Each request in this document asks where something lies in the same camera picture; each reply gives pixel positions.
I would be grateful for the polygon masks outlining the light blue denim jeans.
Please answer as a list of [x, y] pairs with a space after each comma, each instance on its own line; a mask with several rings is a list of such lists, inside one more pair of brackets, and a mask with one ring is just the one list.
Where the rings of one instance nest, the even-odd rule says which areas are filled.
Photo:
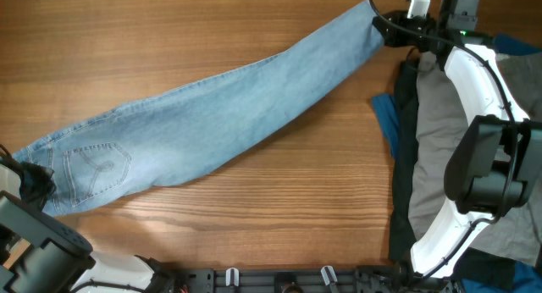
[[54, 217], [213, 172], [370, 59], [383, 43], [373, 17], [359, 3], [282, 53], [43, 136], [14, 154], [21, 198]]

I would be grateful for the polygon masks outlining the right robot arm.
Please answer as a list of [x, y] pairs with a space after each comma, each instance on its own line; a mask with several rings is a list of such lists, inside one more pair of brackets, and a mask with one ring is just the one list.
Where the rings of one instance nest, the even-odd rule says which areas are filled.
[[479, 0], [407, 0], [408, 10], [377, 14], [387, 47], [435, 55], [458, 92], [468, 128], [445, 168], [445, 201], [424, 236], [393, 268], [376, 270], [396, 289], [441, 289], [460, 256], [488, 226], [523, 206], [541, 170], [541, 124], [510, 93], [493, 39], [477, 32]]

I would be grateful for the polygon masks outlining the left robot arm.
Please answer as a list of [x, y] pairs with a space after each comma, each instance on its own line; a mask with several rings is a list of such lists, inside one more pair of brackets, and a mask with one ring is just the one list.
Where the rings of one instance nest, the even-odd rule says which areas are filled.
[[1, 290], [18, 293], [174, 293], [182, 286], [151, 258], [94, 252], [42, 209], [53, 172], [1, 150]]

